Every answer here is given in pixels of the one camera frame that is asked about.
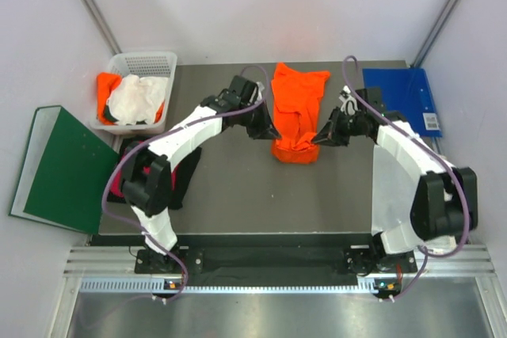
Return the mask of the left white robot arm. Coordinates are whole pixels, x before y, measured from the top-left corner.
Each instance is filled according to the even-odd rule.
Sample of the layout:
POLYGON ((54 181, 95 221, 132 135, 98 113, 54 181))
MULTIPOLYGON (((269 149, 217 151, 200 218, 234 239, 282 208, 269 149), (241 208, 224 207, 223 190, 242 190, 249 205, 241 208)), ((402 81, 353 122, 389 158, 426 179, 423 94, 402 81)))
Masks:
POLYGON ((171 272, 180 262, 169 213, 176 191, 173 174, 184 168, 183 161, 204 142, 236 125, 244 127, 252 139, 280 137, 262 91, 241 96, 225 89, 205 98, 171 130, 140 143, 125 156, 120 190, 139 220, 152 262, 161 271, 171 272))

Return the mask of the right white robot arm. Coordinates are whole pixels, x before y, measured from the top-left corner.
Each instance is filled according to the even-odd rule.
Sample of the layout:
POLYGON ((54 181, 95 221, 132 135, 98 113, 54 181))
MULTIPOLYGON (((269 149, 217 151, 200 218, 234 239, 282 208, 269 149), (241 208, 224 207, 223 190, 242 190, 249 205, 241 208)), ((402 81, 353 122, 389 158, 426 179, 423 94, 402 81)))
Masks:
POLYGON ((399 112, 335 108, 312 142, 347 146, 365 136, 375 144, 370 262, 382 272, 400 256, 456 254, 478 225, 477 176, 435 153, 399 112))

